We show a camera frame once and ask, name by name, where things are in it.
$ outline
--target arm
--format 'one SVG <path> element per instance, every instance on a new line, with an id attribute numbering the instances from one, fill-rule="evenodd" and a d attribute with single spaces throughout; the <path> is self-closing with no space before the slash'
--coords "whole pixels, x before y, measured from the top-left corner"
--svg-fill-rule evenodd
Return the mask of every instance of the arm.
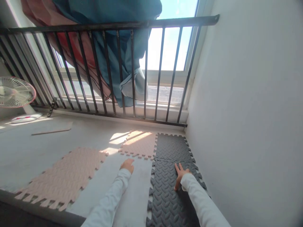
<path id="1" fill-rule="evenodd" d="M 181 184 L 182 188 L 184 187 L 188 191 L 201 227 L 230 227 L 215 203 L 192 174 L 185 174 L 181 179 Z"/>
<path id="2" fill-rule="evenodd" d="M 105 197 L 94 207 L 82 227 L 112 227 L 120 199 L 127 189 L 128 181 L 134 170 L 134 166 L 131 165 L 133 161 L 133 159 L 127 159 L 121 165 L 120 171 L 112 186 Z"/>

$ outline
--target railing handrail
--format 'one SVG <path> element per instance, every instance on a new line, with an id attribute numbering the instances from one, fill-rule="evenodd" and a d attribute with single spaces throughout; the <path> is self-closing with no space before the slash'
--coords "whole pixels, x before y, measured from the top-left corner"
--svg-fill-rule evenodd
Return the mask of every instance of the railing handrail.
<path id="1" fill-rule="evenodd" d="M 175 19 L 131 21 L 102 24 L 76 24 L 45 27 L 24 27 L 24 28 L 0 28 L 0 34 L 16 34 L 25 32 L 77 32 L 95 30 L 130 30 L 140 28 L 169 28 L 169 27 L 191 27 L 191 26 L 210 26 L 215 25 L 220 15 L 188 17 Z"/>

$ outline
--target white wall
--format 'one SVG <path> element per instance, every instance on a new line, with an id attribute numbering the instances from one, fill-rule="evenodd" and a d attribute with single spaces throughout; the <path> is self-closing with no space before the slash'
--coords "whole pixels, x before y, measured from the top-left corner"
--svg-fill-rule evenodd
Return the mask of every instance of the white wall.
<path id="1" fill-rule="evenodd" d="M 186 131 L 233 227 L 295 226 L 303 205 L 303 3 L 216 0 Z"/>

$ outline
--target person's right hand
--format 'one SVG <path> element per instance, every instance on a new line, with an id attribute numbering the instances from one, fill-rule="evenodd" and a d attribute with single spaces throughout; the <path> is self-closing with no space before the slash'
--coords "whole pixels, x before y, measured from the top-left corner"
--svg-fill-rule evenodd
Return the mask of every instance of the person's right hand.
<path id="1" fill-rule="evenodd" d="M 180 187 L 180 184 L 181 184 L 181 180 L 182 180 L 182 177 L 187 174 L 187 173 L 190 173 L 192 174 L 189 169 L 186 169 L 184 170 L 181 163 L 179 163 L 179 167 L 180 169 L 178 168 L 178 165 L 177 163 L 175 163 L 175 168 L 176 168 L 176 171 L 177 171 L 177 174 L 178 174 L 178 177 L 177 177 L 177 181 L 176 181 L 176 185 L 174 187 L 174 190 L 177 191 Z"/>
<path id="2" fill-rule="evenodd" d="M 133 174 L 134 166 L 132 163 L 135 161 L 135 159 L 126 159 L 124 163 L 122 163 L 120 169 L 127 169 L 131 174 Z"/>

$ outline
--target window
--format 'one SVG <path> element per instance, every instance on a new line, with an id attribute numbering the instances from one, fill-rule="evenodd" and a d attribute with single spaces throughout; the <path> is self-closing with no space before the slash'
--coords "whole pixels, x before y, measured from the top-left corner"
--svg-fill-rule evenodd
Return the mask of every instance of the window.
<path id="1" fill-rule="evenodd" d="M 195 16 L 197 0 L 161 0 L 161 3 L 162 13 L 157 19 L 185 18 Z M 179 28 L 165 29 L 162 70 L 174 69 L 179 30 Z M 177 71 L 184 71 L 191 32 L 191 27 L 183 28 L 176 68 Z M 161 39 L 162 29 L 152 29 L 148 41 L 148 70 L 159 69 Z M 145 69 L 145 55 L 142 59 L 140 59 L 140 67 L 142 70 Z"/>
<path id="2" fill-rule="evenodd" d="M 162 13 L 158 19 L 171 19 L 171 18 L 185 18 L 194 17 L 198 10 L 199 0 L 161 0 L 162 2 Z M 159 102 L 168 103 L 170 85 L 172 80 L 172 71 L 175 63 L 175 55 L 177 49 L 177 42 L 179 36 L 179 28 L 166 28 L 163 44 L 163 57 L 161 65 L 161 79 L 159 88 Z M 184 27 L 181 36 L 178 61 L 176 67 L 175 81 L 172 92 L 171 103 L 180 104 L 182 100 L 184 85 L 186 77 L 188 74 L 188 67 L 190 63 L 190 58 L 192 57 L 192 48 L 190 45 L 192 36 L 192 27 Z M 147 63 L 147 81 L 148 81 L 148 102 L 156 102 L 157 97 L 157 83 L 158 83 L 158 70 L 160 63 L 160 50 L 161 50 L 161 39 L 162 39 L 162 29 L 155 28 L 151 30 L 149 37 L 148 46 L 148 63 Z M 65 85 L 67 87 L 68 93 L 74 95 L 69 83 L 68 77 L 66 76 L 66 70 L 64 67 L 63 60 L 59 53 L 54 51 L 57 57 L 57 62 L 60 66 L 60 71 L 62 72 L 63 79 L 65 80 Z M 140 67 L 145 73 L 145 55 L 139 60 Z M 67 66 L 70 69 L 70 74 L 73 79 L 73 83 L 76 89 L 77 95 L 81 96 L 82 92 L 80 85 L 75 73 L 75 69 L 67 62 Z M 91 91 L 89 85 L 82 80 L 83 87 L 86 96 L 91 96 Z"/>
<path id="3" fill-rule="evenodd" d="M 64 84 L 66 86 L 68 94 L 71 95 L 71 96 L 74 96 L 72 86 L 70 85 L 69 80 L 65 80 Z M 77 96 L 82 97 L 82 91 L 81 91 L 81 88 L 80 88 L 80 83 L 78 81 L 73 81 L 73 84 L 74 84 Z M 82 81 L 82 85 L 83 85 L 85 95 L 90 97 L 92 95 L 92 93 L 91 93 L 91 89 L 90 89 L 89 85 L 85 81 Z M 181 103 L 183 90 L 184 90 L 184 88 L 178 88 L 178 87 L 173 88 L 173 92 L 172 92 L 172 96 L 171 96 L 171 103 L 172 104 L 180 104 Z M 158 102 L 168 103 L 169 93 L 170 93 L 170 87 L 160 86 L 159 87 Z M 101 100 L 101 97 L 96 92 L 94 92 L 94 95 L 97 99 Z M 156 100 L 157 100 L 157 86 L 148 86 L 147 101 L 148 102 L 156 102 Z"/>

